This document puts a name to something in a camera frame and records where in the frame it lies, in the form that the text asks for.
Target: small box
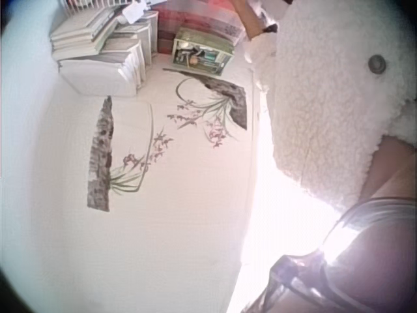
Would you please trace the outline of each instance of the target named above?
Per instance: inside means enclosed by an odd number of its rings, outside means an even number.
[[[173,45],[173,63],[190,70],[221,76],[233,58],[234,46],[227,39],[181,27]]]

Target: book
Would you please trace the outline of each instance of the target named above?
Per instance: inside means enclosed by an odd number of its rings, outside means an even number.
[[[145,81],[145,77],[142,77],[143,73],[141,71],[141,62],[142,66],[143,60],[139,58],[138,51],[141,50],[141,42],[136,39],[128,38],[113,38],[108,39],[106,45],[103,47],[101,54],[105,55],[108,53],[128,53],[128,62],[126,66],[129,66],[132,70],[135,71],[137,77],[137,86],[140,87],[141,82]]]
[[[130,53],[109,53],[60,61],[60,74],[79,93],[131,97],[137,77],[129,64]]]
[[[158,11],[145,11],[139,22],[150,21],[151,23],[151,49],[152,54],[158,53]]]
[[[117,19],[114,17],[108,24],[99,32],[97,37],[88,44],[74,45],[67,48],[55,49],[52,57],[56,60],[69,59],[72,57],[81,57],[86,55],[95,55],[100,52],[106,39],[115,30],[117,26]]]
[[[116,28],[111,38],[134,38],[141,41],[141,49],[145,58],[145,64],[152,65],[151,47],[151,21],[137,22],[132,25],[120,26]]]
[[[50,35],[52,41],[68,37],[85,36],[93,39],[103,26],[114,16],[113,8],[90,8],[78,12],[65,20]]]

